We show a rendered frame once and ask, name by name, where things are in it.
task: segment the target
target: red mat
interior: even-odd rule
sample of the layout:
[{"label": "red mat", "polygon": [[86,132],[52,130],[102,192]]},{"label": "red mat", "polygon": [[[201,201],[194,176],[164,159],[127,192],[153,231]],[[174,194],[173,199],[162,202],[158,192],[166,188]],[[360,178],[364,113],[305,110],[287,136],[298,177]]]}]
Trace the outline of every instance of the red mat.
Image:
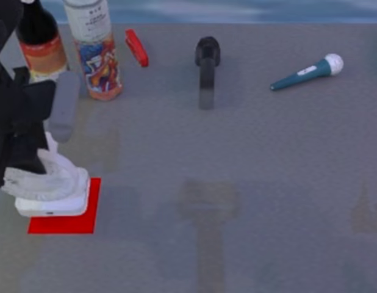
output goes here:
[{"label": "red mat", "polygon": [[33,217],[28,234],[93,234],[98,210],[101,179],[92,178],[88,207],[84,214],[75,217]]}]

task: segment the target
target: tabletop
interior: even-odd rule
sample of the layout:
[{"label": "tabletop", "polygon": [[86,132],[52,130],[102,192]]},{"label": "tabletop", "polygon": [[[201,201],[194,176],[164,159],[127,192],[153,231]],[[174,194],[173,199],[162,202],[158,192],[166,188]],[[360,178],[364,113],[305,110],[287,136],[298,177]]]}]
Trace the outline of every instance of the tabletop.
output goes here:
[{"label": "tabletop", "polygon": [[[207,35],[221,64],[203,111],[194,57]],[[83,88],[59,148],[102,179],[96,231],[27,235],[0,193],[0,292],[377,292],[377,24],[122,24],[114,36],[124,90],[106,103]],[[270,91],[332,52],[338,76]],[[1,59],[24,65],[15,39]]]}]

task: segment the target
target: blue background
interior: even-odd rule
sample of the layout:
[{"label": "blue background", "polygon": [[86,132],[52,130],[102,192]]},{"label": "blue background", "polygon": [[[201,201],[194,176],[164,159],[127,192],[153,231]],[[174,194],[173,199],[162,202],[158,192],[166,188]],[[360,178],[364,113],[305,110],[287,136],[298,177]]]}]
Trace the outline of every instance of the blue background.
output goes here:
[{"label": "blue background", "polygon": [[[62,0],[42,0],[66,23]],[[114,23],[377,23],[377,0],[109,0]]]}]

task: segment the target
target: white can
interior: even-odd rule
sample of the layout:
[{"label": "white can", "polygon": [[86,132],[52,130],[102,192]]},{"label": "white can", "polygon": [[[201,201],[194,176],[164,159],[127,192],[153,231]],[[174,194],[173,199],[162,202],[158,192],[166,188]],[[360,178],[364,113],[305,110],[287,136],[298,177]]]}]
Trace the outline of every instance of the white can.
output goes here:
[{"label": "white can", "polygon": [[122,91],[107,0],[64,0],[85,82],[91,97],[103,101]]}]

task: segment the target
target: white ball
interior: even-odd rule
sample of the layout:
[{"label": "white ball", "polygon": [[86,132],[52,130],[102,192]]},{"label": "white ball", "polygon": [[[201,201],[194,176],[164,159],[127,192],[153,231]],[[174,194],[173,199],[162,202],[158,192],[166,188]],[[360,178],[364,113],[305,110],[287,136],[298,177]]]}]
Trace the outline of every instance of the white ball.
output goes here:
[{"label": "white ball", "polygon": [[337,75],[342,71],[344,61],[338,54],[327,54],[325,60],[328,61],[331,67],[331,75]]}]

